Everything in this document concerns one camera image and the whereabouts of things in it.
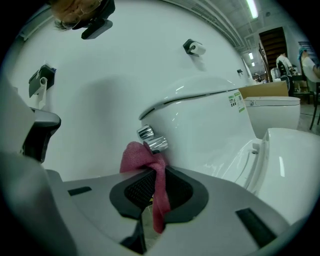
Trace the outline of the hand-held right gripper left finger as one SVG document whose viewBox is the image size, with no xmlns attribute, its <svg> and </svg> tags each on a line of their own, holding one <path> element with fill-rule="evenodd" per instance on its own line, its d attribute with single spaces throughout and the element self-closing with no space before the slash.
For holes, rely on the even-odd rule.
<svg viewBox="0 0 320 256">
<path fill-rule="evenodd" d="M 63 184 L 77 208 L 99 231 L 143 255 L 147 248 L 142 214 L 155 192 L 155 180 L 156 172 L 146 169 Z"/>
</svg>

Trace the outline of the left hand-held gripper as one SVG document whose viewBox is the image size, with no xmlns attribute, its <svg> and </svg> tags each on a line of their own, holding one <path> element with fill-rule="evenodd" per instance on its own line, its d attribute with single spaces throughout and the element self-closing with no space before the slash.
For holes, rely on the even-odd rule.
<svg viewBox="0 0 320 256">
<path fill-rule="evenodd" d="M 61 118 L 49 111 L 30 108 L 35 121 L 22 146 L 23 155 L 44 163 L 51 136 L 54 129 L 61 126 Z"/>
</svg>

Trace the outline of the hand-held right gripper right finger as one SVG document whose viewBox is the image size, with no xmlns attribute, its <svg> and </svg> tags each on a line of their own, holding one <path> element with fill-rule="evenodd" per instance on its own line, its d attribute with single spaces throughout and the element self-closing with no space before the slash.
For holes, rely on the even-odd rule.
<svg viewBox="0 0 320 256">
<path fill-rule="evenodd" d="M 196 171 L 167 167 L 189 184 L 191 197 L 165 214 L 151 256 L 244 256 L 272 242 L 290 225 L 240 185 Z"/>
</svg>

